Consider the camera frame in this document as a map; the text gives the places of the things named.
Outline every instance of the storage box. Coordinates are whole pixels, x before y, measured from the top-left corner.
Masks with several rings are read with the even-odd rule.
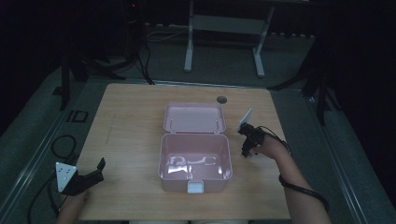
[[[165,191],[222,191],[233,174],[219,104],[169,103],[158,174]]]

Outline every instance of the pink box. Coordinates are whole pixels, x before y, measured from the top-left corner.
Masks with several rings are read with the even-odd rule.
[[[233,174],[219,104],[169,103],[158,174],[173,192],[222,191]]]

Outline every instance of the box lid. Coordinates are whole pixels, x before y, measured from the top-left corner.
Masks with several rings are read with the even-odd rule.
[[[223,133],[225,121],[219,104],[171,102],[163,128],[169,133]]]

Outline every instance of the wooden table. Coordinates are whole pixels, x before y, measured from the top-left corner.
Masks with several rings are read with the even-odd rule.
[[[233,176],[220,193],[165,192],[158,176],[163,119],[169,102],[215,103],[223,107]],[[273,160],[244,158],[246,137],[239,120],[253,109],[249,123],[264,125],[284,139],[270,92],[204,86],[110,84],[106,88],[78,160],[85,175],[103,157],[105,181],[90,189],[83,220],[196,220],[290,218]]]

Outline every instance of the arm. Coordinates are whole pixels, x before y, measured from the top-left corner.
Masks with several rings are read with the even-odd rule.
[[[81,211],[85,200],[88,199],[88,191],[80,193],[76,196],[67,196],[62,204],[59,212],[57,224],[72,224],[78,219],[79,212]]]
[[[288,150],[269,134],[265,135],[260,146],[250,151],[274,159],[280,174],[287,182],[312,190]],[[322,202],[318,199],[289,188],[285,188],[285,196],[294,224],[331,223]]]

